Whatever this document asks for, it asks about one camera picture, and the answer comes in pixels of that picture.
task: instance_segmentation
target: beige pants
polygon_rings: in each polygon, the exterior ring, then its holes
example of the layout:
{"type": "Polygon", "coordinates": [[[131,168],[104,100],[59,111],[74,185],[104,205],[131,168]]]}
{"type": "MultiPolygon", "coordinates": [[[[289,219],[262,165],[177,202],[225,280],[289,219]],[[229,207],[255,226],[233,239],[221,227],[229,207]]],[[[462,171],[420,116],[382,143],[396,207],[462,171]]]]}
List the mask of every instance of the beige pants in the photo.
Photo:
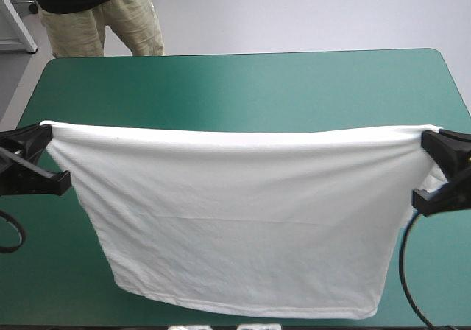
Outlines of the beige pants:
{"type": "Polygon", "coordinates": [[[103,56],[108,25],[133,55],[163,55],[163,39],[152,0],[109,0],[65,15],[40,10],[54,57],[103,56]]]}

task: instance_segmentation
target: white cloth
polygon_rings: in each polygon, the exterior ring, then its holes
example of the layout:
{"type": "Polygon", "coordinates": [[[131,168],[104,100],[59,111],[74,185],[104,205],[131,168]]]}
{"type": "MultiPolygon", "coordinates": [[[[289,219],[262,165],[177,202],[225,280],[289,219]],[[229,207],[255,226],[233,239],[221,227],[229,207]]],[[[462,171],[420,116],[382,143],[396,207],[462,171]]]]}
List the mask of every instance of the white cloth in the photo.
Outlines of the white cloth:
{"type": "Polygon", "coordinates": [[[434,165],[420,135],[438,130],[43,124],[121,288],[210,312],[352,319],[376,313],[411,190],[434,165]]]}

